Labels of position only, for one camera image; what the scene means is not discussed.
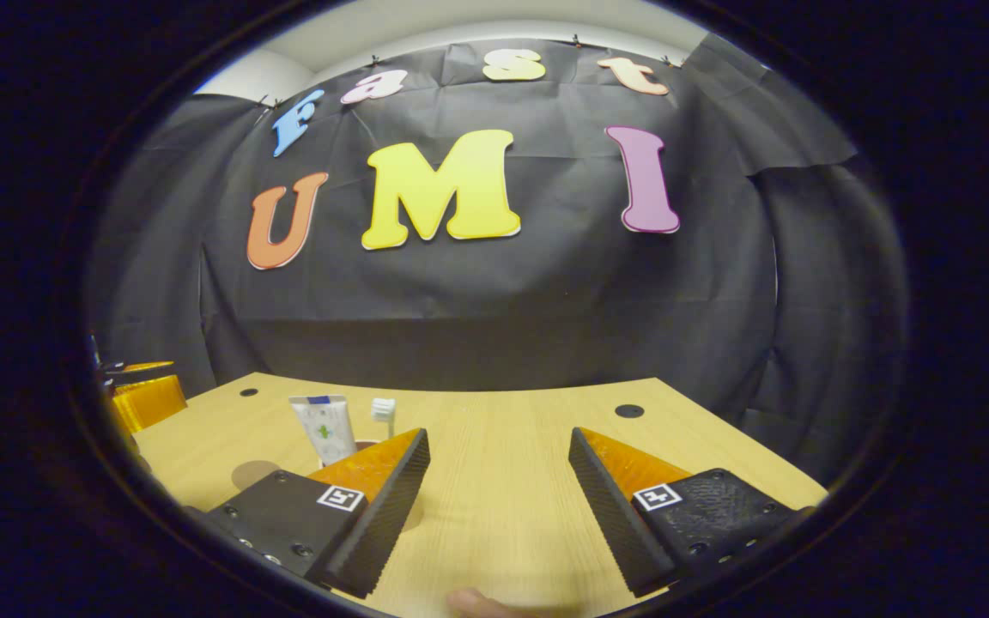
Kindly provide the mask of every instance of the yellow letter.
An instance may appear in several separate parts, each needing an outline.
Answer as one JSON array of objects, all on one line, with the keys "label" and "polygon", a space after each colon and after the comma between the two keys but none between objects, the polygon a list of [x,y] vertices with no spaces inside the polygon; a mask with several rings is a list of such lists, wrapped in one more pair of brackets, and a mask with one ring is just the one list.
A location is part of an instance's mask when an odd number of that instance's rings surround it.
[{"label": "yellow letter", "polygon": [[473,130],[452,145],[437,171],[415,144],[395,144],[368,157],[376,168],[373,222],[361,235],[365,249],[387,249],[407,242],[399,203],[422,239],[432,239],[456,193],[456,215],[445,228],[454,239],[490,239],[521,230],[521,218],[506,197],[503,155],[513,143],[509,130]]},{"label": "yellow letter", "polygon": [[494,50],[483,56],[483,74],[504,82],[507,79],[537,79],[544,77],[544,65],[537,62],[541,55],[533,50]]},{"label": "yellow letter", "polygon": [[598,60],[598,65],[611,68],[616,74],[617,81],[623,85],[643,94],[663,95],[670,92],[664,83],[648,82],[643,74],[655,73],[651,67],[637,65],[627,58],[606,58]]}]

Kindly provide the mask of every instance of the toothpaste tube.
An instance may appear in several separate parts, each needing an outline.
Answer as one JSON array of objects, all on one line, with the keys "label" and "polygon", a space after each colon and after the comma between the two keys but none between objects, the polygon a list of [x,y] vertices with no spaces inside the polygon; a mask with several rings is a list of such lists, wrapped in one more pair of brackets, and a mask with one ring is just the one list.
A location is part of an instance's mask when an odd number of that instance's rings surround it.
[{"label": "toothpaste tube", "polygon": [[289,404],[324,465],[357,453],[354,431],[349,426],[346,398],[342,395],[289,397]]}]

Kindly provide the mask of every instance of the black fabric backdrop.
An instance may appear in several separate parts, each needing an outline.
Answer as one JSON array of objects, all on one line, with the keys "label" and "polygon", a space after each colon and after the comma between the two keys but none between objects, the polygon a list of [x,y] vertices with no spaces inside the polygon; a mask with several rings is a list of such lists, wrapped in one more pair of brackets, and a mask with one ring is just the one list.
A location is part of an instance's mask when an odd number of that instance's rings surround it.
[{"label": "black fabric backdrop", "polygon": [[[547,74],[488,81],[483,55],[503,47],[539,52]],[[597,67],[612,56],[652,67],[670,94],[622,86]],[[397,68],[408,71],[399,93],[338,101]],[[657,376],[824,484],[890,408],[907,290],[874,173],[812,101],[724,40],[709,36],[682,68],[484,40],[318,88],[306,134],[277,158],[272,123],[306,92],[277,110],[193,95],[142,145],[91,259],[103,356],[176,361],[188,396],[255,371],[443,391]],[[613,124],[663,138],[675,234],[622,226]],[[514,136],[507,196],[521,232],[458,241],[441,228],[424,242],[412,231],[397,249],[362,249],[368,156],[412,142],[436,167],[480,129]],[[316,172],[330,179],[305,247],[255,270],[251,200],[289,189],[272,227],[283,238],[292,183]]]}]

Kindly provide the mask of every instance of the pink letter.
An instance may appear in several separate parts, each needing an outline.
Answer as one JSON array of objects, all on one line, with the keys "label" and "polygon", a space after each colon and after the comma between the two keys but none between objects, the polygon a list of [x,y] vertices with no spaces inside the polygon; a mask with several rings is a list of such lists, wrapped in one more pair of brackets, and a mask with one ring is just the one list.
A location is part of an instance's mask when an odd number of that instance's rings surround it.
[{"label": "pink letter", "polygon": [[342,95],[343,105],[352,105],[365,99],[382,99],[403,89],[403,79],[407,77],[405,70],[386,70],[384,73],[370,75],[357,82],[357,87]]},{"label": "pink letter", "polygon": [[674,233],[682,225],[670,210],[658,152],[663,140],[632,126],[608,126],[605,135],[621,148],[628,176],[628,207],[621,214],[624,227],[633,232]]}]

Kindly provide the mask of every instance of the toothbrush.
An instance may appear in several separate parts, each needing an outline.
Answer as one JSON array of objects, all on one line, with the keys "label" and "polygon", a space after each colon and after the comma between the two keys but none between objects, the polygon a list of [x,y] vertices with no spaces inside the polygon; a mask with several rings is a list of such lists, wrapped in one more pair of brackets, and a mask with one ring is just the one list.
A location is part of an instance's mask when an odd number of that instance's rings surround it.
[{"label": "toothbrush", "polygon": [[388,439],[396,437],[396,400],[373,399],[373,420],[388,423]]}]

